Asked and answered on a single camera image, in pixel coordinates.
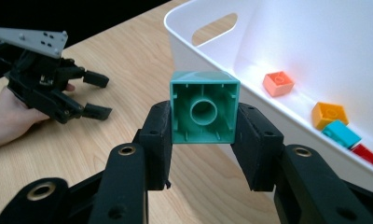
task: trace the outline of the wooden table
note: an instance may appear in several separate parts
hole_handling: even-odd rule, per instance
[[[69,186],[102,171],[112,148],[131,142],[152,105],[169,100],[174,71],[164,16],[172,0],[63,51],[110,78],[105,89],[74,79],[70,96],[112,107],[109,119],[54,120],[0,147],[0,213],[25,185],[60,177]],[[0,79],[0,90],[7,80]],[[241,170],[216,145],[174,145],[170,189],[149,191],[151,223],[279,223],[272,201],[251,192]]]

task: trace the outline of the teal lego block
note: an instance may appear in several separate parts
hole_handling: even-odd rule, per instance
[[[361,141],[361,137],[350,130],[339,119],[326,125],[323,129],[323,134],[346,148],[352,148],[352,146]]]
[[[227,72],[174,72],[170,82],[172,142],[231,144],[240,81]]]

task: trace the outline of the human hand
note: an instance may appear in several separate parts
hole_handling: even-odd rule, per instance
[[[67,91],[75,87],[68,84]],[[28,108],[12,91],[4,87],[0,92],[0,146],[19,138],[33,124],[49,119],[49,116],[35,108]]]

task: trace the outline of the bin handle hole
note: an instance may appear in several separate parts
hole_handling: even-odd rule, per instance
[[[192,45],[197,47],[204,44],[217,36],[220,36],[227,31],[230,31],[236,24],[237,14],[230,13],[216,21],[213,21],[199,30],[192,36]]]

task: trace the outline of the yellow lego brick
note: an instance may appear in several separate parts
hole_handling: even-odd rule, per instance
[[[346,112],[342,105],[333,105],[318,102],[311,111],[312,124],[317,130],[322,130],[326,125],[339,119],[345,125],[349,124]]]

